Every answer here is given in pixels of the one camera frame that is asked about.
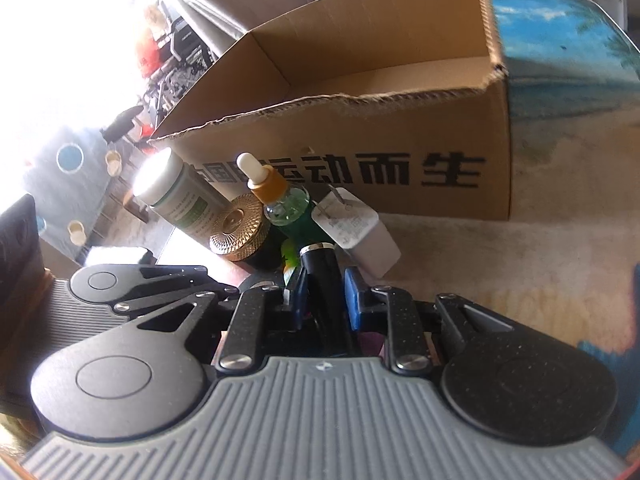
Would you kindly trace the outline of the black cylindrical tube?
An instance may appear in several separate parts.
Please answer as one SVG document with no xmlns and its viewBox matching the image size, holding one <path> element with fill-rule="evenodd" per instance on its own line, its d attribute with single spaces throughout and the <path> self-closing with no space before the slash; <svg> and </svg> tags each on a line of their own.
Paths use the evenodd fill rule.
<svg viewBox="0 0 640 480">
<path fill-rule="evenodd" d="M 300 262 L 307 275 L 307 304 L 317 322 L 326 356 L 358 356 L 335 246 L 316 243 L 303 247 Z"/>
</svg>

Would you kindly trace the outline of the green glue stick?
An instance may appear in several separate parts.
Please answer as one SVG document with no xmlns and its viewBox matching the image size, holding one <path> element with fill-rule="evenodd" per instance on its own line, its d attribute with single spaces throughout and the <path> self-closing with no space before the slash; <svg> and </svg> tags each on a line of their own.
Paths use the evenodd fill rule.
<svg viewBox="0 0 640 480">
<path fill-rule="evenodd" d="M 299 267 L 299 254 L 296 244 L 287 238 L 281 245 L 281 255 L 283 259 L 283 283 L 285 285 L 291 281 L 295 271 Z"/>
</svg>

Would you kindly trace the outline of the green dropper bottle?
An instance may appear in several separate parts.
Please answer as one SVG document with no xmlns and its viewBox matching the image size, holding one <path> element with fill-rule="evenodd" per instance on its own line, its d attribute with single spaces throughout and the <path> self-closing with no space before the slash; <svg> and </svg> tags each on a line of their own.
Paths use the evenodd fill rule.
<svg viewBox="0 0 640 480">
<path fill-rule="evenodd" d="M 311 218 L 314 203 L 306 188 L 288 182 L 276 168 L 250 153 L 239 154 L 235 163 L 246 175 L 250 192 L 262 203 L 267 220 L 292 240 L 297 250 L 332 244 L 331 237 Z"/>
</svg>

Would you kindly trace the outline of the white green label bottle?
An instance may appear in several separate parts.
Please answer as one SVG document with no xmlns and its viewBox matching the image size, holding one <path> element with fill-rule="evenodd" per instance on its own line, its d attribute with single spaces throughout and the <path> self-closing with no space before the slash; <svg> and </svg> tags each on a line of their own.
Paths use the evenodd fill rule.
<svg viewBox="0 0 640 480">
<path fill-rule="evenodd" d="M 137 171 L 132 194 L 206 248 L 230 202 L 171 148 L 150 155 Z"/>
</svg>

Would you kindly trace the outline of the grey blue dotted rug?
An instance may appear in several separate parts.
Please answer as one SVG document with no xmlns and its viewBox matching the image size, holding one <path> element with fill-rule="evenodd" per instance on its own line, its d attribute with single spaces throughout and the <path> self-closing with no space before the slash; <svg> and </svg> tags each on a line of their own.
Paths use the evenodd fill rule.
<svg viewBox="0 0 640 480">
<path fill-rule="evenodd" d="M 115 178 L 106 156 L 130 159 L 132 145 L 104 141 L 98 130 L 61 129 L 42 136 L 32 149 L 24 188 L 35 199 L 40 237 L 76 262 L 83 262 Z"/>
</svg>

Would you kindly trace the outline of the brown cardboard box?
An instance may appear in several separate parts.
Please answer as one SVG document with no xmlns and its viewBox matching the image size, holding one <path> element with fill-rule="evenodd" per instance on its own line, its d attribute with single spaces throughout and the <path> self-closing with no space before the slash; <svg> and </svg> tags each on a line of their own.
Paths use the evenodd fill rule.
<svg viewBox="0 0 640 480">
<path fill-rule="evenodd" d="M 157 128 L 233 197 L 249 152 L 316 195 L 504 220 L 511 135 L 490 0 L 318 0 L 238 40 Z"/>
</svg>

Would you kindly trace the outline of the beach print table mat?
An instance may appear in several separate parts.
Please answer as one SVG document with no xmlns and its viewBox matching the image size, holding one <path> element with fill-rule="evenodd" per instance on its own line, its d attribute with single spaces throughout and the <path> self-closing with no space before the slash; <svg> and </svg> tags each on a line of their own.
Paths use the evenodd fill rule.
<svg viewBox="0 0 640 480">
<path fill-rule="evenodd" d="M 509 73 L 506 222 L 389 214 L 386 282 L 456 292 L 605 363 L 605 442 L 639 456 L 639 53 L 590 0 L 495 0 Z"/>
</svg>

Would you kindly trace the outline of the black exercise machine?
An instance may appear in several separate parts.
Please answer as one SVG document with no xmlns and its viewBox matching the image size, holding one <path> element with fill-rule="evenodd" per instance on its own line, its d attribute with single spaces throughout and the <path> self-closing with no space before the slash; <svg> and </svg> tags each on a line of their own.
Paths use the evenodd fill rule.
<svg viewBox="0 0 640 480">
<path fill-rule="evenodd" d="M 167 0 L 145 11 L 148 29 L 137 43 L 140 72 L 146 88 L 139 103 L 121 112 L 102 138 L 113 144 L 140 130 L 134 145 L 142 146 L 210 66 L 216 53 Z"/>
</svg>

